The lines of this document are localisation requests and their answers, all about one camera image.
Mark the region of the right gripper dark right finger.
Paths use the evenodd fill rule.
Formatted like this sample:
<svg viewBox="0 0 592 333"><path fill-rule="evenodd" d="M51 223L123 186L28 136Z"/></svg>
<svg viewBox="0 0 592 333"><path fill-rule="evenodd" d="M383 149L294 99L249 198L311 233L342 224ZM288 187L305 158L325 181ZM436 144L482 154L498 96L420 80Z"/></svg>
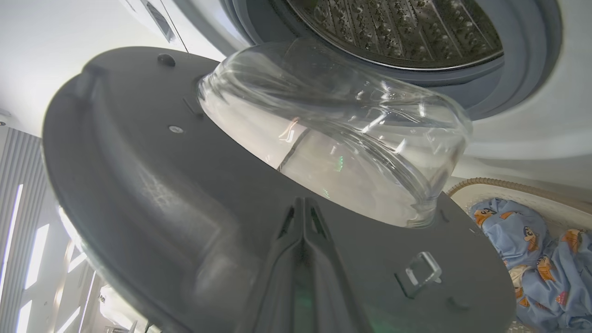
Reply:
<svg viewBox="0 0 592 333"><path fill-rule="evenodd" d="M343 261L320 207L304 199L304 247L311 260L316 333L369 333L370 323L359 305Z"/></svg>

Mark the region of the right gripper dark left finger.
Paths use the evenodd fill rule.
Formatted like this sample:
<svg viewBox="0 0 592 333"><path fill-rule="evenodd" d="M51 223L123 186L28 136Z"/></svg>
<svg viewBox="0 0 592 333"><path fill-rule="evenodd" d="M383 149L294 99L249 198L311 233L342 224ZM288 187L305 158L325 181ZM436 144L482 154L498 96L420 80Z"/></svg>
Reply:
<svg viewBox="0 0 592 333"><path fill-rule="evenodd" d="M304 199L296 198L273 236L265 263L245 303L237 333L293 333L295 267L304 240Z"/></svg>

